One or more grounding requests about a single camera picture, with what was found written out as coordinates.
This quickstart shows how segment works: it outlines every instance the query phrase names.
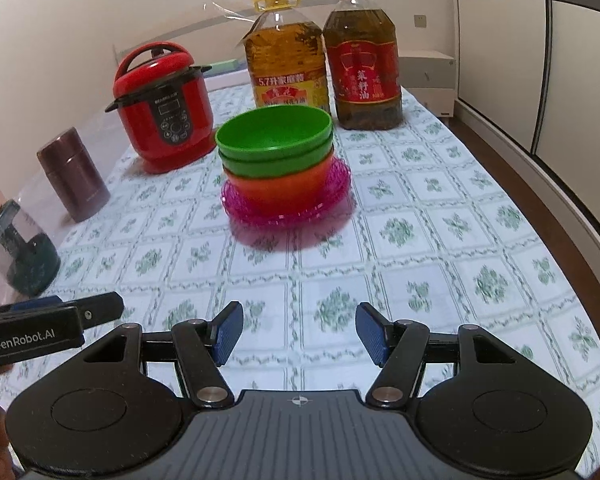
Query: floor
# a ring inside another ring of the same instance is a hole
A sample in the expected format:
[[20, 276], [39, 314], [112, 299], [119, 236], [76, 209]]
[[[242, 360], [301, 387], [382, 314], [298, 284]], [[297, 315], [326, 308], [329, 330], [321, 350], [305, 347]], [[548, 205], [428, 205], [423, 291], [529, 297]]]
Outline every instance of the floor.
[[[600, 284], [580, 251], [538, 196], [498, 153], [460, 120], [451, 119], [448, 127], [509, 194], [538, 232], [580, 298], [600, 338]], [[600, 480], [600, 469], [591, 478]]]

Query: glass jar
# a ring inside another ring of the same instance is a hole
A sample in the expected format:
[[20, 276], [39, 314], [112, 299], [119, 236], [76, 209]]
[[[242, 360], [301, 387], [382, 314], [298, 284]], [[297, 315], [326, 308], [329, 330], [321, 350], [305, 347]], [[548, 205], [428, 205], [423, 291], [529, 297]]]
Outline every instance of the glass jar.
[[43, 146], [38, 160], [74, 222], [91, 218], [109, 201], [109, 190], [75, 128]]
[[60, 257], [53, 242], [14, 200], [0, 206], [0, 273], [30, 298], [54, 280]]

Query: white wall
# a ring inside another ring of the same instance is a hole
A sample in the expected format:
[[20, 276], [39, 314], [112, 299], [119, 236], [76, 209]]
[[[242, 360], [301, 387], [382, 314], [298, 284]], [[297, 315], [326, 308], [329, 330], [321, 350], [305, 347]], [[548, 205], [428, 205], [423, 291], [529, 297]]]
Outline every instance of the white wall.
[[[42, 144], [110, 101], [114, 43], [204, 1], [0, 0], [2, 192], [14, 195], [38, 170]], [[453, 55], [452, 0], [385, 0], [384, 7], [400, 48]], [[414, 28], [414, 14], [427, 15], [426, 29]]]

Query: blue gripper pad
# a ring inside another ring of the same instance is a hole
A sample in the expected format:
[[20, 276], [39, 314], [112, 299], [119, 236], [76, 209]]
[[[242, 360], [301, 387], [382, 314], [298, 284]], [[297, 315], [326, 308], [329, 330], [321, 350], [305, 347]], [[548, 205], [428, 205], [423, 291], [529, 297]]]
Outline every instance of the blue gripper pad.
[[58, 296], [47, 296], [46, 298], [37, 298], [35, 300], [27, 300], [21, 301], [20, 303], [14, 303], [11, 309], [29, 310], [30, 308], [42, 308], [44, 306], [52, 306], [58, 303], [62, 303], [62, 300]]
[[238, 342], [242, 334], [244, 325], [244, 314], [240, 303], [232, 308], [229, 315], [218, 325], [218, 335], [216, 343], [211, 349], [211, 357], [216, 363], [216, 366], [226, 364], [231, 352], [234, 350], [235, 344]]
[[384, 366], [389, 358], [390, 348], [384, 338], [384, 326], [391, 323], [368, 303], [360, 303], [356, 308], [356, 332], [366, 352], [376, 366]]

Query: orange bowl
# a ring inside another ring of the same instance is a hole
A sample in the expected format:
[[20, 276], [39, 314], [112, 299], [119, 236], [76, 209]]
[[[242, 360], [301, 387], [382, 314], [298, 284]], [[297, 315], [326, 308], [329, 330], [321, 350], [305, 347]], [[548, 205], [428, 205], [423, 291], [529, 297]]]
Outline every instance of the orange bowl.
[[308, 170], [276, 178], [245, 178], [224, 168], [240, 194], [263, 214], [291, 214], [315, 206], [333, 163], [333, 148]]

